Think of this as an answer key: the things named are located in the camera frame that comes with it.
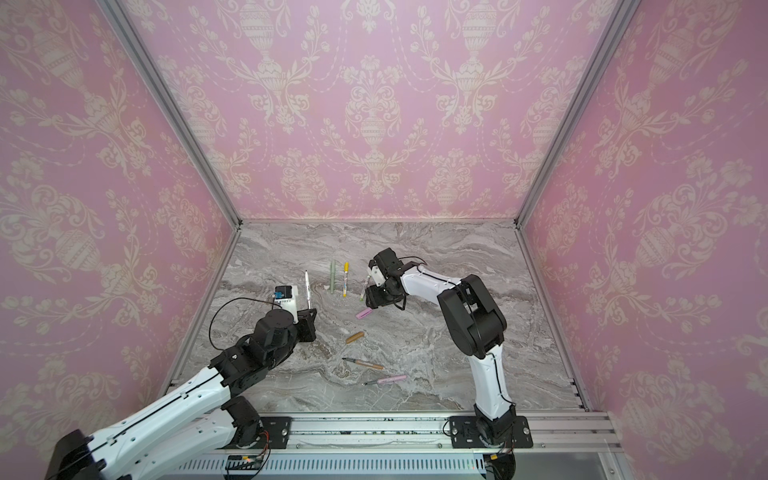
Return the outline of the white marker bright green cap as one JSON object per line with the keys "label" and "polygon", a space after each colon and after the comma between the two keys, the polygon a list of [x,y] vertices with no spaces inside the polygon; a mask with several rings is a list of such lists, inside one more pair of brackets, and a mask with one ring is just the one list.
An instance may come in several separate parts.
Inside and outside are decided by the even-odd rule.
{"label": "white marker bright green cap", "polygon": [[312,292],[311,292],[311,283],[310,283],[310,276],[309,276],[308,270],[304,271],[304,286],[305,286],[307,309],[311,309],[312,308]]}

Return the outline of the light green fountain pen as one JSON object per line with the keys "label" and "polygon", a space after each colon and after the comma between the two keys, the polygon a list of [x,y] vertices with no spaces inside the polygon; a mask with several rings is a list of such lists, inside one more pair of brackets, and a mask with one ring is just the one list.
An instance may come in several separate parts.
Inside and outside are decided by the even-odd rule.
{"label": "light green fountain pen", "polygon": [[336,290],[336,261],[331,260],[329,264],[329,292],[335,293]]}

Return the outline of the white yellow marker pen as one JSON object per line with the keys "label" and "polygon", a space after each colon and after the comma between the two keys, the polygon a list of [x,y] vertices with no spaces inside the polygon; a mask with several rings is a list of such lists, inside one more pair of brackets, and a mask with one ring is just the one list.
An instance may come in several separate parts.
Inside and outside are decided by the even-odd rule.
{"label": "white yellow marker pen", "polygon": [[342,284],[342,297],[346,298],[349,291],[349,262],[345,262],[343,265],[343,284]]}

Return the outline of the white green marker pen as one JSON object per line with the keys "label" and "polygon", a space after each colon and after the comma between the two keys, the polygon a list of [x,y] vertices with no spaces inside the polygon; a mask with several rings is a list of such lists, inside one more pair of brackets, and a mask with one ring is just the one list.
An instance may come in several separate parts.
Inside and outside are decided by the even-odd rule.
{"label": "white green marker pen", "polygon": [[360,293],[360,295],[359,295],[359,300],[360,300],[360,301],[364,301],[364,299],[365,299],[365,294],[366,294],[366,290],[367,290],[368,286],[370,285],[370,282],[371,282],[371,275],[370,275],[370,274],[368,274],[368,275],[366,276],[366,278],[365,278],[365,281],[364,281],[364,283],[363,283],[363,287],[362,287],[362,291],[361,291],[361,293]]}

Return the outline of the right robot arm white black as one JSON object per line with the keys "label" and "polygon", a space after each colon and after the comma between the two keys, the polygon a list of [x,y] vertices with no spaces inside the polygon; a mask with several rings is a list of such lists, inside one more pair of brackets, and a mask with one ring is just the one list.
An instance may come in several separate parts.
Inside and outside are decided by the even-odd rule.
{"label": "right robot arm white black", "polygon": [[491,446],[511,445],[517,414],[502,365],[507,320],[482,279],[432,272],[390,248],[369,261],[368,274],[364,299],[373,310],[389,305],[403,310],[412,297],[439,306],[451,340],[470,364],[481,439]]}

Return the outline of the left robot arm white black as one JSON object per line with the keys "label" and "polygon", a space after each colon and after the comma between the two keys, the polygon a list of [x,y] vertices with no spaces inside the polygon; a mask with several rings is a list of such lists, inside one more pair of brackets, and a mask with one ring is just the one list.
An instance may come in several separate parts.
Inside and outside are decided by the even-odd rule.
{"label": "left robot arm white black", "polygon": [[49,479],[158,479],[227,446],[269,447],[271,439],[244,392],[263,381],[299,343],[316,338],[314,308],[274,309],[187,382],[91,435],[76,429],[55,445]]}

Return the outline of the pink pen cap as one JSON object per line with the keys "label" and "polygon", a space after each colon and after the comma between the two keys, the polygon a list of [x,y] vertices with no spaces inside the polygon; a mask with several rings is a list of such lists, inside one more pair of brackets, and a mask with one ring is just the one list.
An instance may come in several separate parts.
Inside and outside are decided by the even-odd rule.
{"label": "pink pen cap", "polygon": [[366,308],[363,311],[361,311],[358,314],[356,314],[356,319],[358,319],[358,320],[363,319],[363,318],[367,317],[368,315],[370,315],[372,312],[373,312],[373,309]]}

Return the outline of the tan brown pen cap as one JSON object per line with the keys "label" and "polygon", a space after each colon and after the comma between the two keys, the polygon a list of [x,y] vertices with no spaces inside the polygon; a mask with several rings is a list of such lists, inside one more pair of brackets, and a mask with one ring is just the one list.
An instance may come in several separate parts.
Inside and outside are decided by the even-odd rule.
{"label": "tan brown pen cap", "polygon": [[353,342],[355,342],[357,340],[360,340],[364,336],[365,336],[365,332],[362,332],[362,331],[357,332],[357,333],[349,336],[348,338],[346,338],[345,339],[345,344],[351,344],[351,343],[353,343]]}

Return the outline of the brown fountain pen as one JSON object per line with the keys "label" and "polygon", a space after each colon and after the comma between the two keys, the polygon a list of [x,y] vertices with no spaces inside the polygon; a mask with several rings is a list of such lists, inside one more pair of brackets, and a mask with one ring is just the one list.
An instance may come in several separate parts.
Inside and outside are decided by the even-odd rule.
{"label": "brown fountain pen", "polygon": [[358,365],[358,366],[362,366],[362,367],[370,368],[370,369],[375,369],[375,370],[384,370],[384,368],[385,368],[383,365],[380,365],[380,364],[377,364],[377,363],[374,363],[374,362],[369,362],[369,361],[366,361],[366,360],[356,359],[356,358],[343,357],[342,360],[347,362],[347,363],[351,363],[351,364],[354,364],[354,365]]}

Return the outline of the pink fountain pen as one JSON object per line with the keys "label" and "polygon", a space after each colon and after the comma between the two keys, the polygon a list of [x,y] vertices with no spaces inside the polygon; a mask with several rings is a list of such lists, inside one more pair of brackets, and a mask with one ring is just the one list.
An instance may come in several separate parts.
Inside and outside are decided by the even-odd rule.
{"label": "pink fountain pen", "polygon": [[402,381],[406,380],[407,378],[408,378],[408,376],[405,375],[405,374],[393,375],[393,376],[387,376],[387,377],[383,377],[383,378],[378,378],[378,379],[375,379],[375,380],[367,381],[367,382],[363,383],[363,385],[365,385],[365,386],[370,386],[370,385],[386,385],[386,384],[402,382]]}

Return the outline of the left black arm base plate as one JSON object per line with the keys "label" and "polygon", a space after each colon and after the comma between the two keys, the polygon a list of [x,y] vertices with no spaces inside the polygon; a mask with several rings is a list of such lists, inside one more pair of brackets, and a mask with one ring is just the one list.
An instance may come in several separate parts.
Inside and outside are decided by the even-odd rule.
{"label": "left black arm base plate", "polygon": [[285,450],[291,435],[293,418],[290,416],[262,417],[258,424],[238,427],[235,435],[221,449]]}

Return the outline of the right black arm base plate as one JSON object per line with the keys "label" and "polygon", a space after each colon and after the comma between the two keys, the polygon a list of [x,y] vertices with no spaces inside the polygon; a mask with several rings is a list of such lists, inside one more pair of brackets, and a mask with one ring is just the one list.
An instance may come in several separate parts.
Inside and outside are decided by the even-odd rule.
{"label": "right black arm base plate", "polygon": [[451,416],[445,432],[454,449],[530,449],[534,446],[526,417],[486,421],[475,416]]}

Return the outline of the aluminium front rail frame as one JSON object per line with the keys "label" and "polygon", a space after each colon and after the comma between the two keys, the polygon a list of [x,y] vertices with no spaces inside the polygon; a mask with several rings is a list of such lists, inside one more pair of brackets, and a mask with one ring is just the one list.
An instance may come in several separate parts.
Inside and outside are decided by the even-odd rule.
{"label": "aluminium front rail frame", "polygon": [[259,457],[272,453],[473,453],[481,454],[480,478],[346,479],[629,479],[628,462],[611,420],[603,413],[530,411],[530,449],[454,449],[445,432],[451,416],[465,412],[288,413],[293,418],[285,450],[216,449],[212,454]]}

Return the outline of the left aluminium corner post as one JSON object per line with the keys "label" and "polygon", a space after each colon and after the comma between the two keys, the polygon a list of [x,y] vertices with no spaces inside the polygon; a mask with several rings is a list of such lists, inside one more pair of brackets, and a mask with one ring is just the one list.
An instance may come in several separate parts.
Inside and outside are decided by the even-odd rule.
{"label": "left aluminium corner post", "polygon": [[97,0],[96,4],[112,27],[136,71],[141,76],[155,103],[172,127],[181,146],[189,155],[191,162],[208,187],[225,218],[235,230],[239,230],[242,226],[242,219],[221,180],[218,178],[215,169],[206,157],[202,144],[196,138],[191,124],[186,120],[179,103],[175,100],[164,80],[157,62],[153,59],[134,28],[127,9],[120,1]]}

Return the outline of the aluminium corner post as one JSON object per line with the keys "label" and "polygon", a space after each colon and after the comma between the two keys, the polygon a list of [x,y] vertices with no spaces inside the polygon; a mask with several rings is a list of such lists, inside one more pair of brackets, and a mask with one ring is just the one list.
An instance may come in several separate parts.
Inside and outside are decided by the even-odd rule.
{"label": "aluminium corner post", "polygon": [[518,231],[521,231],[533,217],[536,204],[550,176],[554,172],[558,159],[564,152],[582,115],[589,106],[591,97],[640,4],[639,0],[621,0],[616,3],[614,11],[607,22],[606,29],[587,62],[574,96],[565,110],[565,115],[555,132],[552,143],[544,156],[538,172],[533,178],[520,212],[515,219]]}
{"label": "aluminium corner post", "polygon": [[112,27],[136,71],[141,76],[155,103],[172,127],[181,146],[189,155],[191,162],[208,187],[225,218],[235,230],[239,230],[242,226],[242,219],[221,180],[218,178],[215,169],[206,157],[202,144],[196,138],[191,124],[186,120],[179,103],[175,100],[164,80],[157,62],[153,59],[134,28],[127,9],[120,1],[97,0],[96,4]]}

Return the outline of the right aluminium corner post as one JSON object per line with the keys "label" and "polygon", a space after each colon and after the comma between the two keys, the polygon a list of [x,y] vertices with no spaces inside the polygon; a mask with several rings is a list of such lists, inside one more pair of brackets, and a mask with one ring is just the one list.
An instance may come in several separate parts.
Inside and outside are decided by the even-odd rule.
{"label": "right aluminium corner post", "polygon": [[574,96],[565,110],[565,115],[555,132],[552,143],[544,156],[538,172],[533,178],[520,212],[515,219],[518,231],[521,231],[533,217],[536,204],[550,176],[554,172],[558,159],[564,152],[582,115],[589,106],[591,97],[640,4],[639,0],[621,0],[616,3],[614,11],[607,22],[606,29],[587,62]]}

